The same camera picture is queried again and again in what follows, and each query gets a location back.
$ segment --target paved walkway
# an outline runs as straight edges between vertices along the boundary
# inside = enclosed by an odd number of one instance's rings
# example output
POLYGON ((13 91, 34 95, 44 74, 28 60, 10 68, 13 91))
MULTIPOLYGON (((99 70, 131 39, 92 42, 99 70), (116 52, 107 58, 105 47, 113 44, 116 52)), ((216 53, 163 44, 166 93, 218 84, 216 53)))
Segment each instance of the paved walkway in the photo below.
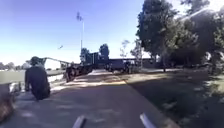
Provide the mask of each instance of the paved walkway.
POLYGON ((84 128, 144 128, 143 112, 158 128, 175 128, 144 97, 117 76, 94 71, 40 102, 20 105, 0 128, 72 128, 76 118, 85 115, 84 128))

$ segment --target building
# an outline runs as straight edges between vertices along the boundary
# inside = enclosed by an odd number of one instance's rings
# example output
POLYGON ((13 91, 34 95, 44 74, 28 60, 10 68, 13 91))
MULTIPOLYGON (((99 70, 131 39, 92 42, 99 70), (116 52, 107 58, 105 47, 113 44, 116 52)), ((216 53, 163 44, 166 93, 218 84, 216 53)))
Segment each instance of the building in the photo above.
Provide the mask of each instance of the building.
POLYGON ((69 65, 69 62, 45 57, 41 58, 41 64, 47 70, 58 70, 66 68, 69 65))

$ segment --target tree trunk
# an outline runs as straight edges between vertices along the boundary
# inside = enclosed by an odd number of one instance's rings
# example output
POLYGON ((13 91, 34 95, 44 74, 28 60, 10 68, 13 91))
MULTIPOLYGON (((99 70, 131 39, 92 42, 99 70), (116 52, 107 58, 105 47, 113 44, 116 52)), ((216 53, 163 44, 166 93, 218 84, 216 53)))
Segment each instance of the tree trunk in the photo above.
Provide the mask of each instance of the tree trunk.
POLYGON ((163 72, 166 72, 166 58, 163 56, 163 72))
POLYGON ((212 61, 212 68, 211 68, 211 74, 214 75, 216 72, 216 53, 211 54, 211 61, 212 61))

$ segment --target sky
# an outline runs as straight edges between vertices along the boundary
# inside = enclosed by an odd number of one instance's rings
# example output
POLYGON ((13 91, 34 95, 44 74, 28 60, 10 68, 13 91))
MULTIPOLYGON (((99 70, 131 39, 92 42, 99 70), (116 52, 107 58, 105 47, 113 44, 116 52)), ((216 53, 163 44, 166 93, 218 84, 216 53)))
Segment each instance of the sky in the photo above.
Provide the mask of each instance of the sky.
MULTIPOLYGON (((179 0, 168 0, 184 11, 179 0)), ((144 0, 0 0, 0 61, 21 65, 32 56, 80 62, 83 47, 98 52, 107 43, 110 58, 120 57, 124 40, 137 39, 137 16, 144 0)))

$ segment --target person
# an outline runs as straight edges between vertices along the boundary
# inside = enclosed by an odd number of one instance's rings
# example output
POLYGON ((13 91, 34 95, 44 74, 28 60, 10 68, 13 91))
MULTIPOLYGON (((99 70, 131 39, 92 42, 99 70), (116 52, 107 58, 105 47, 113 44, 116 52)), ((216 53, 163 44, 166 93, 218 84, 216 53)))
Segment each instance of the person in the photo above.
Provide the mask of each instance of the person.
POLYGON ((50 84, 47 72, 39 65, 40 58, 31 58, 31 67, 25 72, 25 90, 32 92, 37 101, 50 96, 50 84))
POLYGON ((72 62, 69 67, 66 68, 66 81, 70 82, 75 79, 76 76, 76 69, 75 64, 72 62))

